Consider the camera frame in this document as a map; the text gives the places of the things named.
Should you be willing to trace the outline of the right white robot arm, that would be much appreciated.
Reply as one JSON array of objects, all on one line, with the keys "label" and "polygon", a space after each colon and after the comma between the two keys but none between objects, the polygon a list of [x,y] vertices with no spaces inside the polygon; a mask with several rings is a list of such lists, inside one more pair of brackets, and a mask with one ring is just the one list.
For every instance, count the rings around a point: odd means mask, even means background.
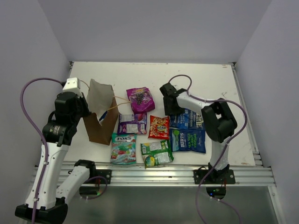
[{"label": "right white robot arm", "polygon": [[171,83],[160,87],[166,115],[178,115],[183,109],[199,113],[204,122],[206,134],[211,139],[212,150],[208,169],[198,169],[195,174],[207,183],[219,183],[229,171],[228,140],[237,128],[236,119],[223,99],[204,100],[191,95],[186,89],[177,90]]}]

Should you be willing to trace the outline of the blue Burts sea salt bag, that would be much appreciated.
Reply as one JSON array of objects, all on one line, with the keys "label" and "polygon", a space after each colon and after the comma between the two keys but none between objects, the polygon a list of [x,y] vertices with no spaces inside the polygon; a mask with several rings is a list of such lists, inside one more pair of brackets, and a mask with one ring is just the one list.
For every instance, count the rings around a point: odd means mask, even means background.
[{"label": "blue Burts sea salt bag", "polygon": [[170,129],[170,143],[172,152],[206,153],[205,130]]}]

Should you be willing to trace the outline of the brown paper bag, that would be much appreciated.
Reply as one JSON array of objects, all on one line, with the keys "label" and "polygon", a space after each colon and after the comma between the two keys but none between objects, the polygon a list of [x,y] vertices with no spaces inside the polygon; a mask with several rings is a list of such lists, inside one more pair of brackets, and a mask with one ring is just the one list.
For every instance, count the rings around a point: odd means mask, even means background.
[{"label": "brown paper bag", "polygon": [[120,114],[113,87],[91,79],[86,100],[91,114],[83,120],[89,141],[108,146]]}]

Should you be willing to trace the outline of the teal Fox's candy bag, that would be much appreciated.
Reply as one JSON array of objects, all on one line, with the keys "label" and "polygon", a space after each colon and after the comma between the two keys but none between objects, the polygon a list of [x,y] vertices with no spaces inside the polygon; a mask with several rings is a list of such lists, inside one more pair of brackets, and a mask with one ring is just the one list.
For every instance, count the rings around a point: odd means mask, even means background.
[{"label": "teal Fox's candy bag", "polygon": [[131,165],[136,163],[136,134],[112,134],[112,151],[110,162],[114,165]]}]

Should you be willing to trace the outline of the blue Burts chips top bag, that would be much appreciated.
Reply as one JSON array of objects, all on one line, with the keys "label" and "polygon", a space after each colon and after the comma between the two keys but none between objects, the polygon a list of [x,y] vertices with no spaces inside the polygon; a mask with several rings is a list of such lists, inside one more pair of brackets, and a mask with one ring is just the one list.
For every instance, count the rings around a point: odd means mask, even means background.
[{"label": "blue Burts chips top bag", "polygon": [[105,111],[102,116],[99,118],[99,123],[102,124],[103,120],[105,119],[106,115],[107,115],[108,111]]}]

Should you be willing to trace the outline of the blue Kettle chips bag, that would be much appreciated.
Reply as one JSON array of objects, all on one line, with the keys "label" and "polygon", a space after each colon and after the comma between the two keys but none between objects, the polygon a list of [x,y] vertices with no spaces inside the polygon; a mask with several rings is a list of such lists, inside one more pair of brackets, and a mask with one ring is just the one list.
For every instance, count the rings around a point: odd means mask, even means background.
[{"label": "blue Kettle chips bag", "polygon": [[184,109],[182,114],[170,116],[170,128],[205,130],[205,125],[201,114]]}]

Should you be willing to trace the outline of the red snack packet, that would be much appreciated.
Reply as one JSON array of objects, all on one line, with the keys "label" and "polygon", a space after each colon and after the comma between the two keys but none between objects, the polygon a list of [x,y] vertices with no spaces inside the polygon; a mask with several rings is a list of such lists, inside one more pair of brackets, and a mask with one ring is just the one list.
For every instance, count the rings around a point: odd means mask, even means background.
[{"label": "red snack packet", "polygon": [[157,117],[150,115],[148,138],[168,140],[170,135],[170,117]]}]

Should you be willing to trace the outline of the purple white snack packet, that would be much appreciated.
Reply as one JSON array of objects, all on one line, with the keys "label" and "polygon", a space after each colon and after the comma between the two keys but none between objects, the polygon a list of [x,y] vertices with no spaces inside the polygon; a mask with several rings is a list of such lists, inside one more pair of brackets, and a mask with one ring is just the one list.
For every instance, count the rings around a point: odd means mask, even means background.
[{"label": "purple white snack packet", "polygon": [[147,134],[147,113],[119,114],[117,134]]}]

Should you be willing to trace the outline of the purple grape candy bag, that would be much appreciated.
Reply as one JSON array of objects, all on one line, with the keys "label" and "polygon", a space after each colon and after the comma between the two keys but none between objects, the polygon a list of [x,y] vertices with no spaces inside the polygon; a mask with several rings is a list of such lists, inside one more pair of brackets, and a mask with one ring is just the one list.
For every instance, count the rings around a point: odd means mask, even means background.
[{"label": "purple grape candy bag", "polygon": [[149,88],[132,88],[126,90],[134,114],[146,113],[155,109],[155,102]]}]

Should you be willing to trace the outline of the green snack packet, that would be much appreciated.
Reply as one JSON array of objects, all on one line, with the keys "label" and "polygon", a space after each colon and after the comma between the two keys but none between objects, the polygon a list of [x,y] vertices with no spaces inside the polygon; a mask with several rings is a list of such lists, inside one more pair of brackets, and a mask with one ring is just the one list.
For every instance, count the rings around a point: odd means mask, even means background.
[{"label": "green snack packet", "polygon": [[140,146],[146,168],[165,165],[174,160],[169,140],[141,143]]}]

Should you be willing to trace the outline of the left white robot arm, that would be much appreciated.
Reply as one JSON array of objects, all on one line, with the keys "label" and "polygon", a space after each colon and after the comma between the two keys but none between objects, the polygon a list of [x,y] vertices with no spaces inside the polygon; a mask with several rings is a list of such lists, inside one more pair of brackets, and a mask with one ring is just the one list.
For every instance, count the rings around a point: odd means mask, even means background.
[{"label": "left white robot arm", "polygon": [[66,91],[57,95],[55,110],[42,130],[43,143],[36,178],[26,202],[15,209],[17,217],[32,223],[61,224],[81,185],[96,180],[95,163],[78,160],[66,180],[58,184],[77,125],[88,115],[90,111],[83,93]]}]

